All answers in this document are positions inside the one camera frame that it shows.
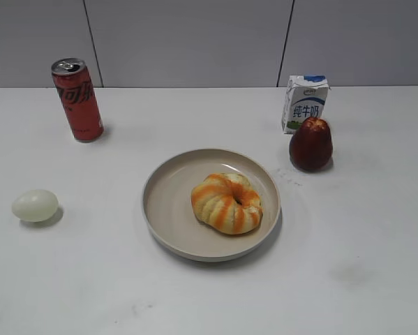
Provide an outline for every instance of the white egg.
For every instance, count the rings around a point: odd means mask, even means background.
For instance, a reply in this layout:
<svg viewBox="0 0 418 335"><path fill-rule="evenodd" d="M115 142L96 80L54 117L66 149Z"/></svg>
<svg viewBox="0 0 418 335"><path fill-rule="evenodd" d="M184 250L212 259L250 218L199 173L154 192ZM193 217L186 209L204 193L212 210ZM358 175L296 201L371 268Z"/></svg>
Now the white egg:
<svg viewBox="0 0 418 335"><path fill-rule="evenodd" d="M58 209L55 194L46 190L31 190L21 194L12 203L12 212L28 222L39 222L50 218Z"/></svg>

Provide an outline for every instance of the coca-cola can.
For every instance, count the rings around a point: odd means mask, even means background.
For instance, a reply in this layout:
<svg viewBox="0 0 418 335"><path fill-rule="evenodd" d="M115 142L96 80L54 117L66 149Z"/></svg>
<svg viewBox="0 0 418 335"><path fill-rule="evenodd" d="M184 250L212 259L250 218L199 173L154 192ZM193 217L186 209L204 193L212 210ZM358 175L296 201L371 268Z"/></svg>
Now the coca-cola can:
<svg viewBox="0 0 418 335"><path fill-rule="evenodd" d="M76 140L89 142L103 133L89 71L83 60L60 59L52 64L52 78Z"/></svg>

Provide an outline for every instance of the bread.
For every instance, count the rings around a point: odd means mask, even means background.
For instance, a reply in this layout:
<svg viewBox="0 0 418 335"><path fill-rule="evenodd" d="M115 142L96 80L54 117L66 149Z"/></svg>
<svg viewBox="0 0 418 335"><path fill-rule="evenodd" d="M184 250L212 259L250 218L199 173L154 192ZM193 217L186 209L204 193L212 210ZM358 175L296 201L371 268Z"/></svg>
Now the bread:
<svg viewBox="0 0 418 335"><path fill-rule="evenodd" d="M215 173L192 190L198 220L229 235L255 229L262 218L258 193L242 174Z"/></svg>

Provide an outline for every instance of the milk carton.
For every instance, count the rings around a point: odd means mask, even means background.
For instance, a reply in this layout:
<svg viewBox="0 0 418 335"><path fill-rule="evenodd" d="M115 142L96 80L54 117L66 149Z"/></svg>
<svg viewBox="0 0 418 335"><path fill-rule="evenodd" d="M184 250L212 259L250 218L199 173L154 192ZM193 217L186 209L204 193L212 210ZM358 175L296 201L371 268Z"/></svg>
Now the milk carton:
<svg viewBox="0 0 418 335"><path fill-rule="evenodd" d="M328 89L323 75L291 75L281 119L283 132L293 134L307 118L321 117Z"/></svg>

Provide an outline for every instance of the apple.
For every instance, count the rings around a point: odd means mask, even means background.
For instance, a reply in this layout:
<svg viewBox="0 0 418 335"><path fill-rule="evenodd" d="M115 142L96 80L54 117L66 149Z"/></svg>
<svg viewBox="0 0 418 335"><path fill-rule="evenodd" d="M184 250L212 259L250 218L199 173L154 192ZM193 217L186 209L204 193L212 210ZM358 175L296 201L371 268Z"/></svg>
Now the apple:
<svg viewBox="0 0 418 335"><path fill-rule="evenodd" d="M291 138L292 164L301 170L314 172L323 168L332 154L331 130L320 118L307 118Z"/></svg>

